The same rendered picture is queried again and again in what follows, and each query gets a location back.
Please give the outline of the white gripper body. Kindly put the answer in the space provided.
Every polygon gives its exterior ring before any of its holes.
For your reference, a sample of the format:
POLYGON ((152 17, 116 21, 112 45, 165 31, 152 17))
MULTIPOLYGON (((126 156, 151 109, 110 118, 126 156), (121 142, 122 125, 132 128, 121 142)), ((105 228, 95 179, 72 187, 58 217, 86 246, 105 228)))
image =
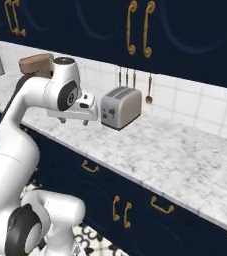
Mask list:
POLYGON ((98 119, 99 112, 98 112, 98 106, 93 105, 91 108, 88 108, 88 109, 70 108, 69 110, 64 112, 48 110, 47 115, 49 117, 56 117, 56 118, 96 121, 98 119))

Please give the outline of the dark blue drawer front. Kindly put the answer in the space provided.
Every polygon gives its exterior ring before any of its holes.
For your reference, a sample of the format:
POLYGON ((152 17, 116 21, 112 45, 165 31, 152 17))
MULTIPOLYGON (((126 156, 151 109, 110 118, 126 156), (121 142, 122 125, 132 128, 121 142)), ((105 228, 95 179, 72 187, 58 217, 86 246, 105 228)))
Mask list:
POLYGON ((114 197, 120 196, 119 176, 116 173, 38 132, 34 132, 32 136, 40 149, 38 170, 34 177, 44 188, 71 194, 69 188, 76 178, 91 175, 108 181, 114 197), (81 166, 84 160, 88 161, 88 166, 92 169, 98 165, 99 172, 90 173, 84 170, 81 166))
MULTIPOLYGON (((125 178, 122 179, 121 189, 125 199, 130 202, 140 203, 144 206, 148 205, 152 196, 157 197, 157 203, 173 203, 172 201, 169 201, 168 199, 125 178)), ((205 247, 215 244, 218 227, 191 211, 179 205, 177 206, 182 208, 185 213, 182 222, 188 227, 189 234, 194 237, 195 246, 201 245, 202 247, 205 247)))

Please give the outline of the silver toaster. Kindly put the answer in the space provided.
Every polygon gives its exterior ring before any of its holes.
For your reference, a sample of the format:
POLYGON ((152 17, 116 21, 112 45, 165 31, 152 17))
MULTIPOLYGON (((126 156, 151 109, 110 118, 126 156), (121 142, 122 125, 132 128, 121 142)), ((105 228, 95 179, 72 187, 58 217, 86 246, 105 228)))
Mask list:
POLYGON ((129 87, 117 87, 101 99, 101 123, 121 130, 141 115, 142 93, 129 87))

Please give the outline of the brown wooden box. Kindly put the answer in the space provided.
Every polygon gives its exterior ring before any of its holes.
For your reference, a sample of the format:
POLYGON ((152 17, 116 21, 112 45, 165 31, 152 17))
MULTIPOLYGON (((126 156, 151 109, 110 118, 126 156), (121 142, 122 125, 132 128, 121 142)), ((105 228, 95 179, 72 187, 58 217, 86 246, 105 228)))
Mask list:
POLYGON ((22 74, 51 78, 53 75, 54 56, 51 53, 36 54, 19 60, 22 74))

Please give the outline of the hanging copper spoon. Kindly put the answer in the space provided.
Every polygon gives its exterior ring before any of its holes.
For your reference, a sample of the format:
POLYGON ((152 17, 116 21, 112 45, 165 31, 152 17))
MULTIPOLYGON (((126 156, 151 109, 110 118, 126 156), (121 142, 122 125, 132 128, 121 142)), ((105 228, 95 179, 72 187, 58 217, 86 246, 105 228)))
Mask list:
POLYGON ((152 101, 153 101, 153 99, 152 99, 152 97, 150 95, 150 93, 151 93, 151 86, 152 86, 152 75, 150 74, 149 75, 149 84, 148 84, 148 95, 146 96, 146 99, 145 99, 147 104, 151 104, 152 101))

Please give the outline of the dark blue base cupboard door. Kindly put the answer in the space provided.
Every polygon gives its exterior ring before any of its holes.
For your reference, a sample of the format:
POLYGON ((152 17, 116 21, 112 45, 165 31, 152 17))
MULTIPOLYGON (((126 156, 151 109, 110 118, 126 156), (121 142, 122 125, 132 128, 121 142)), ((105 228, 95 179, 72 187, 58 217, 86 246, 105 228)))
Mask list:
POLYGON ((116 222, 112 214, 114 195, 110 183, 97 176, 79 176, 69 190, 86 205, 85 219, 74 230, 86 256, 128 256, 113 242, 116 222))
POLYGON ((130 256, 196 256, 195 239, 189 234, 188 227, 182 222, 185 213, 173 203, 157 203, 167 209, 175 210, 164 214, 150 205, 131 202, 128 211, 131 228, 125 229, 129 244, 126 252, 130 256))

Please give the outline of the dark blue wall cupboard door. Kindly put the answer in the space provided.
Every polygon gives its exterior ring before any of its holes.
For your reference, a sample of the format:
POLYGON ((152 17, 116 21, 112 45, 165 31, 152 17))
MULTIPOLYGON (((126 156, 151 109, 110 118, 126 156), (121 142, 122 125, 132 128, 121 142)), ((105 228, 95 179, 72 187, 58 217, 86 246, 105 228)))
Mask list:
POLYGON ((148 71, 227 88, 227 0, 154 0, 148 71))
POLYGON ((131 0, 74 0, 76 15, 84 30, 90 58, 132 69, 138 68, 140 25, 139 16, 131 14, 130 55, 126 45, 127 9, 131 0))
POLYGON ((16 12, 26 35, 15 43, 75 56, 73 0, 19 0, 16 12))

